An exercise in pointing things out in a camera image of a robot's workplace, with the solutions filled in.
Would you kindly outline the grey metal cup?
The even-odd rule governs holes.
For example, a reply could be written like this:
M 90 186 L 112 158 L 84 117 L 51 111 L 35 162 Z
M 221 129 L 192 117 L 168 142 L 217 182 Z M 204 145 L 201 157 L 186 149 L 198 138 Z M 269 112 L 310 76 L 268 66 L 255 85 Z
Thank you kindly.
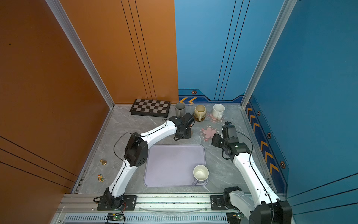
M 186 106 L 184 103 L 177 103 L 175 105 L 175 114 L 177 117 L 183 117 L 186 113 Z

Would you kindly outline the yellow ceramic mug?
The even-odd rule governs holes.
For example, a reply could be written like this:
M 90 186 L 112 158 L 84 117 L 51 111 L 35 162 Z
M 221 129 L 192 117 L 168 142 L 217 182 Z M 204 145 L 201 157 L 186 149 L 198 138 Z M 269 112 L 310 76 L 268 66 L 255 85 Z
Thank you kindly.
M 206 109 L 206 107 L 205 107 L 204 105 L 197 105 L 197 106 L 195 107 L 195 109 L 194 109 L 194 114 L 196 114 L 197 117 L 198 117 L 199 114 L 202 114 L 202 115 L 205 115 L 205 116 L 206 116 L 206 114 L 207 114 L 207 109 Z

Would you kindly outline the brown wooden round coaster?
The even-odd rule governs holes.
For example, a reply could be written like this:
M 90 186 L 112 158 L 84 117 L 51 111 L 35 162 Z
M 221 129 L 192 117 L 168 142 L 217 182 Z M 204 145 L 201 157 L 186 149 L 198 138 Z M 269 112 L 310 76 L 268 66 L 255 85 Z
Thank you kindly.
M 205 120 L 206 116 L 205 115 L 202 115 L 202 114 L 199 114 L 198 117 L 196 114 L 193 114 L 193 117 L 195 119 L 195 121 L 197 122 L 202 122 Z

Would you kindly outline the white ceramic mug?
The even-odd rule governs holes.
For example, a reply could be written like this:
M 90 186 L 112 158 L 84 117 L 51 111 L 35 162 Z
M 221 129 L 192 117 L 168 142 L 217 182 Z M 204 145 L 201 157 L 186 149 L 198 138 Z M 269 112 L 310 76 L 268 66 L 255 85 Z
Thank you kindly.
M 212 115 L 215 119 L 221 120 L 225 112 L 225 106 L 222 104 L 215 104 L 213 106 Z

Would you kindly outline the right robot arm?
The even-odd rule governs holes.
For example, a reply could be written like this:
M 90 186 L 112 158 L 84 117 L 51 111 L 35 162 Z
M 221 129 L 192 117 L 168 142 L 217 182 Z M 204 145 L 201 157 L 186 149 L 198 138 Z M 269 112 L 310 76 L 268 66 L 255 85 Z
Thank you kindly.
M 239 141 L 236 127 L 231 122 L 222 126 L 222 134 L 215 134 L 212 145 L 222 150 L 222 157 L 230 160 L 239 170 L 251 193 L 247 197 L 239 187 L 226 188 L 223 192 L 225 207 L 239 210 L 250 224 L 291 224 L 292 208 L 283 201 L 266 182 L 252 159 L 253 149 Z

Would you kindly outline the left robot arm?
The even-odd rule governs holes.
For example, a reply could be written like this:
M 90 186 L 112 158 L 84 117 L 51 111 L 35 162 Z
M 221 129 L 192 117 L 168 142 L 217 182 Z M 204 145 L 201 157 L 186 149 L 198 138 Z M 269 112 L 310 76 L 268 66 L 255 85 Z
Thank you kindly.
M 111 210 L 123 210 L 126 187 L 137 168 L 147 161 L 149 149 L 170 135 L 174 136 L 175 141 L 190 139 L 194 123 L 193 115 L 186 113 L 182 117 L 172 116 L 165 119 L 163 124 L 148 132 L 131 133 L 122 159 L 123 164 L 98 204 Z

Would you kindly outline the pink flower coaster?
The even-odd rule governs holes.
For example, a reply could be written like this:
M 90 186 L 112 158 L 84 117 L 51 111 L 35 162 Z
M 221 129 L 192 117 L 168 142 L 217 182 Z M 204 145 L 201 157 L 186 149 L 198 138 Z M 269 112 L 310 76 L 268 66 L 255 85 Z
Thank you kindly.
M 221 119 L 215 118 L 212 113 L 207 113 L 207 118 L 208 118 L 208 119 L 210 120 L 210 122 L 212 122 L 212 123 L 218 123 L 218 122 L 223 122 L 223 121 L 224 121 L 223 118 L 221 118 Z
M 219 134 L 219 130 L 211 125 L 206 125 L 204 128 L 200 129 L 200 134 L 204 141 L 210 141 L 215 134 Z

